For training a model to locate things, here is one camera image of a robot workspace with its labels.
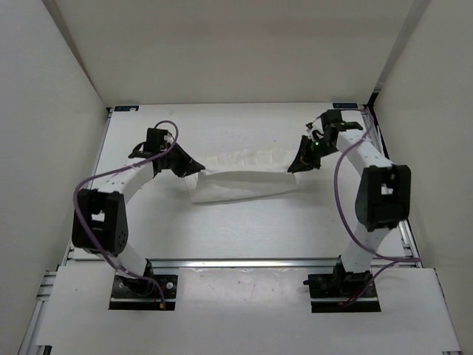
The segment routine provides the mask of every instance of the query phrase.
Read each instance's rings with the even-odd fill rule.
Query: purple cable
[[[359,111],[359,112],[363,112],[365,114],[367,114],[371,121],[374,122],[372,116],[371,116],[371,113],[364,110],[364,109],[343,109],[342,111]],[[381,255],[381,254],[378,254],[375,250],[372,250],[368,247],[366,247],[362,242],[360,242],[358,240],[358,238],[355,236],[355,234],[353,233],[353,231],[351,230],[350,226],[348,225],[348,222],[347,222],[347,218],[345,217],[345,213],[343,212],[343,209],[341,208],[341,202],[340,202],[340,193],[339,193],[339,189],[338,189],[338,174],[340,172],[340,166],[341,166],[341,162],[343,161],[343,159],[347,156],[347,154],[354,148],[356,148],[357,146],[359,146],[363,141],[364,139],[368,136],[368,134],[370,133],[370,130],[372,129],[372,126],[370,126],[366,132],[361,136],[360,140],[357,141],[356,143],[354,143],[353,145],[351,145],[348,149],[346,149],[344,152],[341,153],[340,155],[340,158],[337,160],[337,164],[335,166],[335,172],[334,172],[334,175],[333,175],[333,191],[335,193],[335,204],[337,206],[337,210],[338,210],[338,214],[340,214],[340,219],[341,219],[341,222],[343,223],[345,229],[347,230],[349,236],[352,238],[353,242],[359,246],[360,248],[362,248],[363,250],[367,251],[368,253],[371,253],[373,255],[375,255],[376,257],[379,257],[381,259],[384,259],[384,260],[388,260],[388,261],[391,261],[391,263],[383,266],[378,272],[376,272],[376,274],[370,279],[370,281],[364,286],[364,288],[361,290],[361,292],[357,295],[357,297],[353,298],[353,300],[349,301],[346,305],[351,305],[353,304],[354,302],[356,302],[356,300],[361,296],[363,295],[363,293],[368,289],[368,287],[370,287],[371,283],[373,282],[373,280],[375,279],[375,277],[377,277],[382,271],[386,270],[387,268],[397,264],[397,263],[402,263],[402,262],[406,262],[406,263],[419,263],[421,261],[420,258],[418,257],[386,257],[384,255]]]
[[[72,196],[72,201],[74,203],[74,209],[75,209],[75,214],[77,215],[77,218],[79,219],[79,222],[81,223],[82,225],[82,228],[84,229],[84,231],[86,232],[87,236],[89,237],[89,239],[92,241],[92,243],[94,244],[94,247],[99,251],[100,254],[102,254],[103,258],[105,259],[105,261],[107,261],[107,263],[113,267],[114,270],[116,271],[122,271],[124,272],[125,274],[128,274],[130,275],[131,277],[134,277],[135,279],[140,279],[140,280],[145,280],[145,281],[148,281],[150,283],[153,283],[154,284],[154,287],[157,288],[157,290],[160,292],[160,303],[161,305],[165,305],[166,304],[166,299],[164,297],[164,292],[160,286],[160,284],[152,279],[151,277],[145,277],[145,276],[140,276],[140,275],[137,275],[129,270],[127,270],[126,268],[124,268],[123,266],[121,265],[115,265],[113,262],[112,262],[112,259],[110,259],[110,256],[109,256],[109,253],[102,247],[102,245],[100,244],[100,242],[98,241],[97,237],[94,235],[94,232],[91,230],[91,228],[87,225],[87,222],[84,218],[84,215],[82,214],[82,211],[79,207],[79,201],[78,201],[78,193],[79,191],[81,190],[82,186],[84,186],[86,183],[92,181],[92,180],[95,180],[95,179],[98,179],[98,178],[103,178],[105,176],[109,176],[109,175],[113,175],[113,174],[119,174],[121,172],[125,172],[127,170],[130,170],[132,168],[137,168],[139,166],[142,166],[144,164],[147,164],[153,160],[156,160],[156,159],[159,159],[159,158],[162,158],[164,157],[165,155],[167,155],[168,153],[170,153],[170,151],[176,146],[176,143],[177,143],[177,138],[179,137],[179,129],[177,128],[177,125],[172,122],[172,121],[168,121],[168,120],[164,120],[164,121],[160,121],[156,124],[156,126],[154,126],[154,128],[158,127],[159,125],[161,124],[171,124],[174,129],[176,130],[176,137],[175,139],[173,140],[173,142],[171,143],[171,145],[169,146],[169,148],[167,150],[165,150],[164,152],[161,152],[160,154],[156,154],[148,159],[145,159],[145,160],[142,160],[138,163],[135,163],[135,164],[132,164],[132,165],[128,165],[128,166],[123,166],[119,169],[115,169],[115,170],[111,170],[109,172],[103,172],[101,174],[98,174],[98,175],[93,175],[91,177],[88,177],[87,179],[84,179],[82,180],[74,189],[74,195]]]

